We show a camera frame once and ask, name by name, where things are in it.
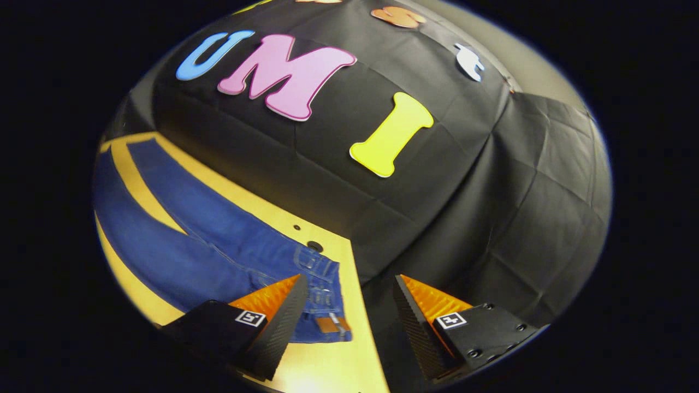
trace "screw hole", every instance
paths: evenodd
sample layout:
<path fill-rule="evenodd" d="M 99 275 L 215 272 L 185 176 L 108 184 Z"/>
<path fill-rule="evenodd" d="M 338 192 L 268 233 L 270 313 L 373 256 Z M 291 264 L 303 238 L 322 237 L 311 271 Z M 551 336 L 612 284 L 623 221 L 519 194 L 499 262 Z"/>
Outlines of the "screw hole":
<path fill-rule="evenodd" d="M 323 246 L 318 244 L 318 242 L 309 241 L 306 245 L 317 252 L 323 252 Z"/>

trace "orange gripper pad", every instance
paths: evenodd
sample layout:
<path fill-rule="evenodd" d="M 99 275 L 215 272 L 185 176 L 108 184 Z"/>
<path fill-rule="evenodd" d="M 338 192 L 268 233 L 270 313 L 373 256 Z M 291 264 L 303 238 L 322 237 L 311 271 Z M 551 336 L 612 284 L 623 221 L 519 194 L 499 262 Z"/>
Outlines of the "orange gripper pad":
<path fill-rule="evenodd" d="M 445 294 L 442 291 L 436 290 L 427 284 L 421 283 L 418 280 L 413 280 L 410 277 L 401 274 L 401 278 L 405 282 L 405 286 L 408 287 L 412 298 L 417 303 L 417 306 L 422 311 L 422 315 L 425 316 L 432 330 L 434 330 L 437 337 L 442 341 L 444 347 L 447 349 L 451 356 L 454 356 L 452 351 L 447 347 L 447 344 L 442 340 L 442 337 L 437 332 L 434 327 L 434 322 L 437 317 L 450 313 L 457 313 L 459 311 L 467 310 L 472 306 L 465 301 L 459 300 L 452 295 Z"/>
<path fill-rule="evenodd" d="M 255 313 L 263 313 L 267 315 L 267 320 L 271 321 L 300 276 L 301 274 L 297 274 L 272 285 L 268 285 L 261 290 L 257 290 L 238 300 L 232 301 L 229 305 Z"/>

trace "yellow letter i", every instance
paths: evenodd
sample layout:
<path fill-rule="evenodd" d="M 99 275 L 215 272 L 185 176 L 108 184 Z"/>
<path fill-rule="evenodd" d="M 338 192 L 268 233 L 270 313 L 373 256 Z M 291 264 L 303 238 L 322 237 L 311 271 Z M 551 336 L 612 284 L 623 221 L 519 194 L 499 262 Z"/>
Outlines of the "yellow letter i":
<path fill-rule="evenodd" d="M 364 142 L 349 148 L 349 155 L 382 178 L 393 174 L 394 160 L 422 127 L 432 127 L 434 119 L 418 100 L 406 93 L 394 95 L 396 107 L 379 128 Z"/>

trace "brown leather label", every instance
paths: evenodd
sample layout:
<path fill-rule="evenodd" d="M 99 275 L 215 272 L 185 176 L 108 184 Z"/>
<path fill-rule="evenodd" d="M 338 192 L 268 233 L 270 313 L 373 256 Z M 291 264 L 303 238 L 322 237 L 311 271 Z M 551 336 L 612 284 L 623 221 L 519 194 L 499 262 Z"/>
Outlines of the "brown leather label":
<path fill-rule="evenodd" d="M 345 318 L 342 317 L 337 317 L 338 322 L 340 323 L 340 326 L 343 327 L 346 331 L 351 330 L 349 325 L 347 324 L 347 321 L 345 321 Z M 337 326 L 335 326 L 335 323 L 333 322 L 332 318 L 316 318 L 316 322 L 318 322 L 318 326 L 320 326 L 320 331 L 323 333 L 332 333 L 335 331 L 340 331 Z"/>

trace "foam letter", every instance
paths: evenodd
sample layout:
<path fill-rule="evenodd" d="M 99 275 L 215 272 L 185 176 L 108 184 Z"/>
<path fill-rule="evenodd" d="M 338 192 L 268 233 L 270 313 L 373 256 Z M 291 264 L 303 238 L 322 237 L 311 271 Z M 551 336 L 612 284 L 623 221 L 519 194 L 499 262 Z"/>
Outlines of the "foam letter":
<path fill-rule="evenodd" d="M 485 67 L 483 67 L 483 64 L 481 64 L 478 59 L 478 55 L 459 43 L 456 44 L 456 47 L 459 49 L 459 53 L 456 55 L 456 61 L 459 63 L 459 66 L 461 66 L 473 80 L 480 82 L 481 77 L 478 75 L 476 67 L 480 68 L 481 71 L 485 71 Z"/>
<path fill-rule="evenodd" d="M 323 4 L 335 4 L 342 3 L 343 0 L 296 0 L 297 3 L 323 3 Z"/>
<path fill-rule="evenodd" d="M 223 58 L 223 56 L 228 53 L 232 47 L 236 46 L 237 43 L 241 42 L 244 38 L 250 37 L 254 34 L 252 30 L 242 30 L 231 34 L 228 37 L 228 41 L 221 45 L 216 52 L 214 52 L 211 57 L 209 57 L 204 63 L 195 64 L 196 60 L 204 53 L 208 48 L 211 47 L 216 41 L 224 38 L 228 33 L 218 33 L 210 36 L 200 46 L 187 56 L 187 58 L 180 64 L 177 69 L 177 79 L 179 80 L 192 80 L 204 75 L 209 71 L 218 61 Z"/>
<path fill-rule="evenodd" d="M 426 22 L 421 15 L 401 7 L 384 7 L 382 10 L 373 10 L 371 11 L 371 16 L 385 20 L 398 27 L 413 28 L 418 27 L 420 23 Z"/>
<path fill-rule="evenodd" d="M 395 170 L 394 160 L 422 127 L 432 127 L 429 111 L 406 93 L 395 93 L 396 107 L 365 142 L 355 143 L 349 155 L 382 178 Z"/>
<path fill-rule="evenodd" d="M 340 68 L 351 66 L 356 57 L 344 50 L 325 47 L 289 61 L 294 37 L 273 34 L 262 39 L 255 50 L 218 90 L 237 95 L 245 90 L 245 79 L 253 72 L 250 98 L 256 99 L 278 82 L 289 79 L 265 99 L 267 106 L 289 119 L 303 122 L 311 115 L 310 102 L 323 84 Z"/>
<path fill-rule="evenodd" d="M 245 7 L 245 8 L 243 8 L 243 9 L 240 10 L 240 11 L 234 12 L 233 15 L 237 15 L 237 14 L 239 14 L 239 13 L 244 13 L 245 11 L 252 10 L 253 8 L 255 8 L 255 7 L 257 7 L 257 6 L 259 6 L 259 5 L 261 5 L 261 4 L 269 3 L 270 1 L 272 1 L 272 0 L 262 0 L 262 1 L 260 1 L 259 3 L 252 4 L 251 6 Z"/>

